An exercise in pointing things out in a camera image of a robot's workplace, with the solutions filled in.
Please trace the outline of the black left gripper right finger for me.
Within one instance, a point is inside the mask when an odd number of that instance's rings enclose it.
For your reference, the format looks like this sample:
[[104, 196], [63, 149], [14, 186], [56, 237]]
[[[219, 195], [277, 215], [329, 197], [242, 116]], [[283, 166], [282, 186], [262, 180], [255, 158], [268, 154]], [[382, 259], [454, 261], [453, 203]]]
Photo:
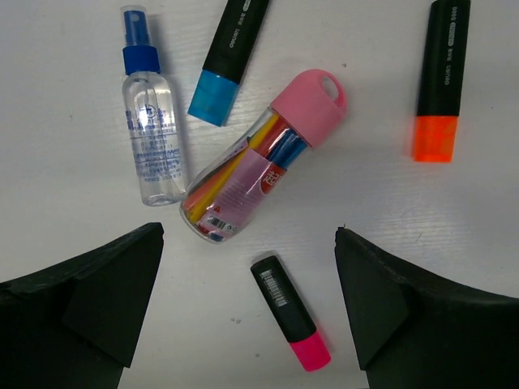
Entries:
[[335, 258], [371, 388], [515, 388], [518, 301], [438, 276], [347, 228]]

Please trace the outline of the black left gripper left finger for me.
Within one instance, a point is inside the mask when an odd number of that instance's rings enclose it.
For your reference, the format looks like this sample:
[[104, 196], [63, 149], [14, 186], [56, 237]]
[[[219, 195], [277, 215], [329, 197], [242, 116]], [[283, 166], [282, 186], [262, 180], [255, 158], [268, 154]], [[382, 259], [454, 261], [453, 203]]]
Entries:
[[1, 284], [3, 388], [116, 388], [131, 366], [164, 247], [147, 223]]

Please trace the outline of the pink cap black highlighter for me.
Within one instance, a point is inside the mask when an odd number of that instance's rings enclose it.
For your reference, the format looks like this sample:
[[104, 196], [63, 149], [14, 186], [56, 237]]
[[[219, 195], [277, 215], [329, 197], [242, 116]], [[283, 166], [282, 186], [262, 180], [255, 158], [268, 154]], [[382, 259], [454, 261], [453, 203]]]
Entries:
[[252, 264], [251, 274], [283, 336], [306, 372], [324, 368], [331, 354], [276, 255]]

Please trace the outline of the pink cap clear tube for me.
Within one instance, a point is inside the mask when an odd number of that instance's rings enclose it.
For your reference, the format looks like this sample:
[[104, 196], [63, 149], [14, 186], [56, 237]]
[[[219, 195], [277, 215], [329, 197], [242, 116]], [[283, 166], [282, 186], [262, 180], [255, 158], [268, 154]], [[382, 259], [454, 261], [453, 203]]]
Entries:
[[288, 168], [339, 127], [346, 107], [345, 89], [335, 75], [321, 69], [298, 74], [190, 184], [179, 208], [183, 220], [207, 241], [234, 237]]

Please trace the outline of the orange cap black highlighter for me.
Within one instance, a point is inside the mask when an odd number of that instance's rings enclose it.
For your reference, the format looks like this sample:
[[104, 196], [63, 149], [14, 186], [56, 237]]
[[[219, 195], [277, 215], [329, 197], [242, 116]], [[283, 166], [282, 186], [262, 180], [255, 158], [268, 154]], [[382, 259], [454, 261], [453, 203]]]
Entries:
[[465, 69], [471, 2], [434, 1], [425, 41], [412, 157], [448, 163], [453, 158]]

